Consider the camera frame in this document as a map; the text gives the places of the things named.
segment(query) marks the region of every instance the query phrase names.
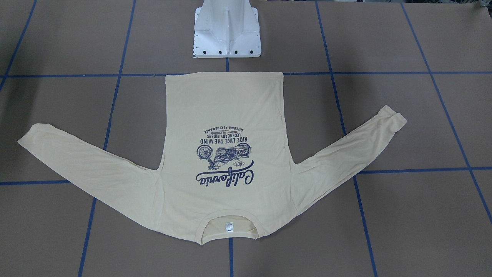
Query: diamond shaped emblem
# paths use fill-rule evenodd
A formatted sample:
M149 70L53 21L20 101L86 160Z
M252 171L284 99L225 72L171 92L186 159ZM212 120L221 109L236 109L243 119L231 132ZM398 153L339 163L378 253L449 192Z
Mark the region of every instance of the diamond shaped emblem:
M233 165L237 166L238 168L240 168L241 166L243 166L243 164L244 163L241 162L241 161L237 161L237 162L233 163Z

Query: shirt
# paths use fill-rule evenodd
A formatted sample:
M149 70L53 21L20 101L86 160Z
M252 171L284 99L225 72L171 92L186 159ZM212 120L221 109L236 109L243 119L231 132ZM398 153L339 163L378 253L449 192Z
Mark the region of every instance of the shirt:
M406 119L372 119L295 164L283 74L166 76L166 137L151 170L49 124L19 144L61 176L142 226L179 239L269 235L371 163Z

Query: sleeve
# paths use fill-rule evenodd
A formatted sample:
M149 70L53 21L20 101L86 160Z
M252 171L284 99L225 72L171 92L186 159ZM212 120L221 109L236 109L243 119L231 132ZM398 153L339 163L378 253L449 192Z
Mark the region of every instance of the sleeve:
M18 143L74 185L154 230L164 199L156 171L140 167L49 124L33 125Z
M374 161L406 122L401 114L384 106L348 135L296 164L291 197L298 215Z

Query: shirt tag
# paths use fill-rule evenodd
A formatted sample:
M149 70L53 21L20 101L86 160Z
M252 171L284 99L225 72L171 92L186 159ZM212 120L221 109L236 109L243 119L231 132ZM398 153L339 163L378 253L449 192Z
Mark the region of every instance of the shirt tag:
M226 232L233 232L234 231L234 226L232 225L232 222L226 223L225 224L225 231Z

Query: gray surface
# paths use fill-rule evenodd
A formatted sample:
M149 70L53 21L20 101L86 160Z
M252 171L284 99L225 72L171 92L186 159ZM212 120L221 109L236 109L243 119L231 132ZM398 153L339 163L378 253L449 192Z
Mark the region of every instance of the gray surface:
M490 276L492 228L470 173L409 175L357 177L380 275Z
M17 3L0 1L0 74L32 5ZM231 71L328 71L314 2L252 4L259 10L263 55L230 59ZM192 16L200 5L138 0L123 73L226 71L224 59L191 57ZM489 71L434 77L471 165L486 167L473 173L490 206L492 62L484 48L492 28L472 26L492 22L474 4L404 6L432 70ZM38 1L9 74L117 74L131 8L131 1ZM158 234L97 201L82 276L228 276L229 246L237 277L373 276L374 270L381 277L491 275L491 222L470 172L461 170L466 163L431 76L339 74L427 71L401 6L320 2L319 8L346 130L385 104L408 119L357 176L372 251L352 180L271 236L233 244L199 246ZM6 79L0 91L1 276L78 275L92 197L71 184L48 184L62 178L16 141L41 122L103 147L117 80ZM343 136L337 99L329 74L286 75L284 86L289 147L300 162ZM117 96L107 150L157 168L165 137L164 77L120 77ZM386 172L435 168L448 169Z

